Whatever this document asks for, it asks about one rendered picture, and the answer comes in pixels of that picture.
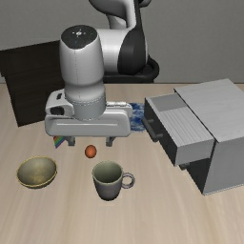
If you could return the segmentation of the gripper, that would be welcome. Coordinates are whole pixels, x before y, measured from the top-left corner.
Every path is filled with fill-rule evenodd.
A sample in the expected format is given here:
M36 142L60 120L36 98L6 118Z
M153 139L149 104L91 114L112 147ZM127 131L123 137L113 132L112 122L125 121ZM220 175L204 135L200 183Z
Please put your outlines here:
M126 102L107 102L105 111L94 119L78 120L73 104L65 98L63 90L54 91L46 104L45 130L53 136L67 136L69 146L75 145L75 136L107 137L111 147L115 137L131 133L132 106Z

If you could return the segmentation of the grey-green mug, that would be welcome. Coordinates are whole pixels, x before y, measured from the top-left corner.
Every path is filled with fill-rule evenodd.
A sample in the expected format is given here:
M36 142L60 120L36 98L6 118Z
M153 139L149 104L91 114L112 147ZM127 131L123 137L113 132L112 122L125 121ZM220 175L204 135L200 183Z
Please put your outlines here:
M115 200L121 189L129 189L135 183L133 174L125 173L123 168L113 161L98 163L91 174L99 197L106 201Z

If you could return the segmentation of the grey cabinet drawer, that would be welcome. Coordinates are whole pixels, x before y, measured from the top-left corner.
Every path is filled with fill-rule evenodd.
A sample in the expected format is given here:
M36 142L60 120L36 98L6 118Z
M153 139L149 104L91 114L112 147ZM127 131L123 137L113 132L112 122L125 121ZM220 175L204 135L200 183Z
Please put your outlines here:
M214 138L177 93L146 97L142 123L175 166L211 157Z

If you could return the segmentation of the grey cabinet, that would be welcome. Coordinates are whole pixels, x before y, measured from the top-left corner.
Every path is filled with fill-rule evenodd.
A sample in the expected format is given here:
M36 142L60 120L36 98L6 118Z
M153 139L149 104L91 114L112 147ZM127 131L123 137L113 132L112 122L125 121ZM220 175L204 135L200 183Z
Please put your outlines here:
M187 167L198 189L207 195L244 185L244 91L230 79L174 90L214 138L211 158Z

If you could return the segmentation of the small orange fruit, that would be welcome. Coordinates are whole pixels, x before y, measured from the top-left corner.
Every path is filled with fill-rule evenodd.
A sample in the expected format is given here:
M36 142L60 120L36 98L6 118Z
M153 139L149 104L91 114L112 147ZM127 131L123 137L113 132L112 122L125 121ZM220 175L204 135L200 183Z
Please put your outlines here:
M97 149L94 147L94 145L89 145L85 149L85 155L88 158L94 158L96 156Z

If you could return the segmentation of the rainbow striped object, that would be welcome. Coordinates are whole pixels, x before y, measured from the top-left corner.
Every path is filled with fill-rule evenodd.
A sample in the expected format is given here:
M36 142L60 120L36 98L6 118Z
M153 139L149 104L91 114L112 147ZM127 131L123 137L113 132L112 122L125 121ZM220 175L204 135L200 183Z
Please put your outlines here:
M66 138L64 136L55 136L53 138L54 147L58 148L65 140Z

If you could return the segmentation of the blue and white plate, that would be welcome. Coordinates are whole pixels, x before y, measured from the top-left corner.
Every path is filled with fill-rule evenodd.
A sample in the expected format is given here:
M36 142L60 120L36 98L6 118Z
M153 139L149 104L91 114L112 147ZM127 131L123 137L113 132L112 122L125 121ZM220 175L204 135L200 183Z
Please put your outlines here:
M144 104L143 103L131 103L132 106L132 116L131 120L131 130L133 132L143 132L145 127L142 123L142 118L144 117Z

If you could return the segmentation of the olive yellow-rimmed bowl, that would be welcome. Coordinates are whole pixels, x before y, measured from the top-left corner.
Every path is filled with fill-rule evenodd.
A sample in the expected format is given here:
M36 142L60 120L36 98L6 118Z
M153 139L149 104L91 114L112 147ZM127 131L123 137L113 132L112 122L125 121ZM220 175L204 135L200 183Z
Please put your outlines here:
M16 171L18 182L29 189L47 187L57 175L55 161L46 156L34 156L22 162Z

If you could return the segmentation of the dark slatted rack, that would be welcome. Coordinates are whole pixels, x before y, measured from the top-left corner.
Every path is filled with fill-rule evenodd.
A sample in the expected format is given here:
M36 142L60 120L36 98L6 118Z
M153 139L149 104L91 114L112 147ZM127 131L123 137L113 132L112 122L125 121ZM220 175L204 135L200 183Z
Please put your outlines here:
M49 95L64 88L59 42L0 51L0 73L7 83L17 126L43 121Z

